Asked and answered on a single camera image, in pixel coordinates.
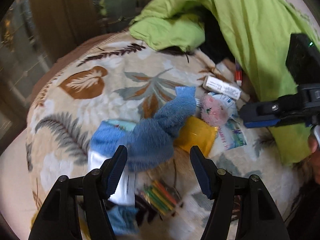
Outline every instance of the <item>lime green fabric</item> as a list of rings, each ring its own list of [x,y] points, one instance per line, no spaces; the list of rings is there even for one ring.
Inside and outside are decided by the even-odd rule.
[[[204,41],[200,18],[189,13],[197,6],[215,16],[261,101],[296,92],[285,66],[290,34],[306,33],[313,41],[317,39],[308,23],[283,0],[153,0],[133,20],[130,33],[155,50],[170,46],[194,49]],[[270,131],[283,163],[295,163],[309,155],[310,129],[304,124],[271,127]]]

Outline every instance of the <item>blue plush fabric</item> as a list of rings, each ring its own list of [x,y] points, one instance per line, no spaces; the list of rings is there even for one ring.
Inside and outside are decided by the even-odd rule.
[[[186,119],[196,111],[195,87],[176,87],[177,96],[142,119],[130,132],[102,122],[91,138],[92,150],[111,158],[119,145],[128,149],[129,171],[151,169],[173,156],[173,141]]]
[[[138,209],[135,207],[114,206],[107,211],[115,235],[132,235],[138,233],[135,224]]]

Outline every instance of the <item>human hand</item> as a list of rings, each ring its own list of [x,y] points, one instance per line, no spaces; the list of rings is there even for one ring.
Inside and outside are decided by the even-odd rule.
[[[314,135],[309,136],[308,145],[311,151],[309,163],[312,166],[316,183],[320,184],[320,149],[318,141]]]

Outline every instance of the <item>floral blanket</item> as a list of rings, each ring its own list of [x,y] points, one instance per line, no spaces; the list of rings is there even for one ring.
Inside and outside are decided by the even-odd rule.
[[[60,175],[83,176],[92,134],[107,119],[138,122],[175,97],[175,86],[196,86],[196,98],[206,66],[193,56],[156,52],[128,32],[94,46],[57,73],[41,90],[28,114],[27,160],[33,196],[39,209]],[[209,157],[233,175],[257,174],[286,216],[301,185],[298,172],[280,163],[267,129],[242,127],[247,144],[224,150],[216,139]],[[174,158],[136,177],[136,187],[161,177],[176,188],[184,205],[164,221],[145,222],[138,239],[200,239],[212,201],[200,191],[189,154],[177,148]],[[235,199],[229,237],[234,239],[239,215]]]

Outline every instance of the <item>floor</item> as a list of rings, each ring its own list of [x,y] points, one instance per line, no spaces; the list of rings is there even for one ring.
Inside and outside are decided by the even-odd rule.
[[[26,160],[26,130],[0,156],[0,211],[20,240],[27,240],[36,212]]]

